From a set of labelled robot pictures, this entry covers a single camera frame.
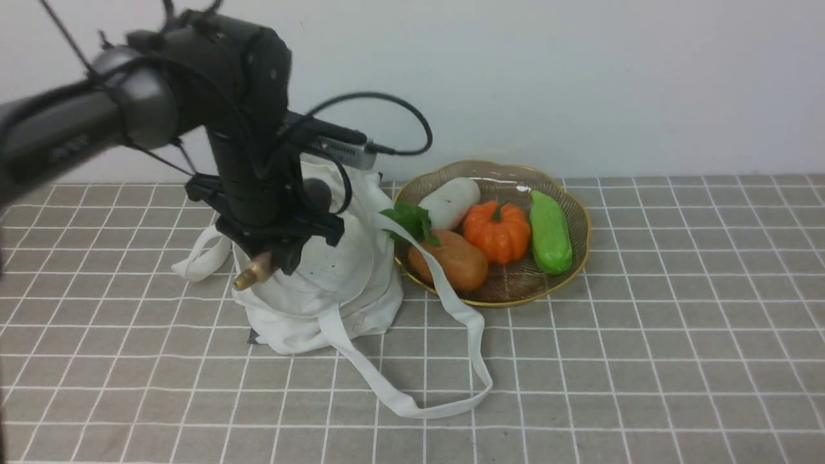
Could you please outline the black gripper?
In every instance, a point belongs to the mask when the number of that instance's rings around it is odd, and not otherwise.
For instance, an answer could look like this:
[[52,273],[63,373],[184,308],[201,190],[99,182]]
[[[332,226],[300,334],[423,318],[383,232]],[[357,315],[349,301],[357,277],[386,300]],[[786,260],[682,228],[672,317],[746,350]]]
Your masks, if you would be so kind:
[[297,269],[310,238],[336,246],[345,231],[343,219],[330,211],[331,188],[315,177],[255,180],[198,173],[185,191],[218,213],[216,229],[248,258],[269,255],[287,275]]

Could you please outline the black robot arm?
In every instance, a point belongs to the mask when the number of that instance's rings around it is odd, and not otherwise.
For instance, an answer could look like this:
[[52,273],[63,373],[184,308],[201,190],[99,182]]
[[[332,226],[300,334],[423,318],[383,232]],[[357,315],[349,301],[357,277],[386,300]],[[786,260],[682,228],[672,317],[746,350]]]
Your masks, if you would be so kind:
[[330,192],[304,179],[287,144],[292,53],[274,30],[217,13],[173,13],[161,30],[106,45],[82,81],[2,105],[2,207],[116,146],[153,155],[204,128],[217,168],[192,171],[192,202],[251,258],[284,273],[307,241],[336,246],[344,232]]

